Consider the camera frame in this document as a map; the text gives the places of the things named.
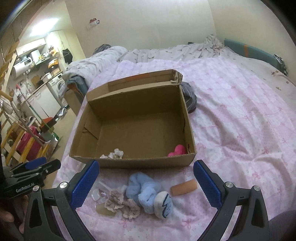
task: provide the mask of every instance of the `open cardboard box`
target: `open cardboard box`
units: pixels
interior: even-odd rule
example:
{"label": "open cardboard box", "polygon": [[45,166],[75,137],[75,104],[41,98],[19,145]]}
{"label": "open cardboard box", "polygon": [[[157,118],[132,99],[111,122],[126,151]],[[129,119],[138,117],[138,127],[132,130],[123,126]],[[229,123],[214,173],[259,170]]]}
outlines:
{"label": "open cardboard box", "polygon": [[[107,168],[184,167],[196,149],[176,70],[111,81],[86,94],[70,156]],[[167,157],[182,144],[187,154]],[[118,148],[123,159],[101,159]]]}

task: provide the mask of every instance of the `light blue fuzzy sock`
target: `light blue fuzzy sock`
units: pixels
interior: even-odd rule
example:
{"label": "light blue fuzzy sock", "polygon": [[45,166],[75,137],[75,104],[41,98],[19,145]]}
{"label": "light blue fuzzy sock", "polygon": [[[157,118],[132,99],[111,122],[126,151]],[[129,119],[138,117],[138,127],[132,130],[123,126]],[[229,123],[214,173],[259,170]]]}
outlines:
{"label": "light blue fuzzy sock", "polygon": [[133,199],[138,205],[144,208],[148,214],[154,213],[154,199],[159,193],[161,185],[142,172],[130,176],[126,188],[127,198]]}

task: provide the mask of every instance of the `pink blanket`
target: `pink blanket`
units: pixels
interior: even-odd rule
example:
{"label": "pink blanket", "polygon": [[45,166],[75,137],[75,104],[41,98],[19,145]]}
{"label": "pink blanket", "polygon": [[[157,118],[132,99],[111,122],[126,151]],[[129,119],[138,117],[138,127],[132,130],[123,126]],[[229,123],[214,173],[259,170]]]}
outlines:
{"label": "pink blanket", "polygon": [[[222,57],[188,62],[154,60],[134,64],[123,61],[99,74],[90,89],[115,79],[163,69],[181,72],[183,81],[190,83],[198,97],[197,109],[189,115],[197,149],[195,160],[202,159],[223,181],[231,181],[237,187],[260,186],[269,219],[294,208],[296,114],[252,72]],[[84,100],[54,187],[69,181],[83,167],[68,154],[85,103]],[[101,169],[99,176],[108,186],[117,188],[127,184],[133,172]],[[182,169],[144,172],[161,182],[166,191],[194,178],[192,164]],[[200,188],[172,200],[174,214],[166,221],[143,210],[131,221],[99,215],[90,194],[77,212],[96,240],[197,240],[216,209],[209,205]],[[60,216],[56,216],[69,239]]]}

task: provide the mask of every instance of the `washing machine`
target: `washing machine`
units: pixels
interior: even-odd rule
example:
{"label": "washing machine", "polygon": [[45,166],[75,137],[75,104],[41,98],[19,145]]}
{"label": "washing machine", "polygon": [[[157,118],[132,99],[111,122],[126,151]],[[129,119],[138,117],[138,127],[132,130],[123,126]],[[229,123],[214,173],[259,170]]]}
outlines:
{"label": "washing machine", "polygon": [[64,83],[64,80],[62,78],[63,73],[58,74],[54,78],[52,78],[50,81],[46,83],[48,89],[54,96],[54,98],[57,100],[59,105],[61,107],[64,107],[65,104],[63,103],[64,101],[59,98],[58,91],[61,88],[62,84]]}

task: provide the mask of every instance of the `human hand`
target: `human hand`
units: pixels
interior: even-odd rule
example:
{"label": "human hand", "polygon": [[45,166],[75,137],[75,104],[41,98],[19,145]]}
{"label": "human hand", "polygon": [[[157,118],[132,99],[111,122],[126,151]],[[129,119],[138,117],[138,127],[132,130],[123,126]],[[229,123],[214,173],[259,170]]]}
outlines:
{"label": "human hand", "polygon": [[[27,195],[25,195],[22,197],[22,200],[21,200],[21,208],[24,212],[24,215],[26,215],[26,213],[27,213],[28,204],[29,204],[29,198]],[[10,212],[4,210],[0,206],[0,220],[3,222],[12,223],[12,222],[14,222],[14,217]],[[23,220],[22,224],[19,226],[19,231],[21,234],[24,234],[24,225],[25,225],[25,216],[24,216],[24,220]]]}

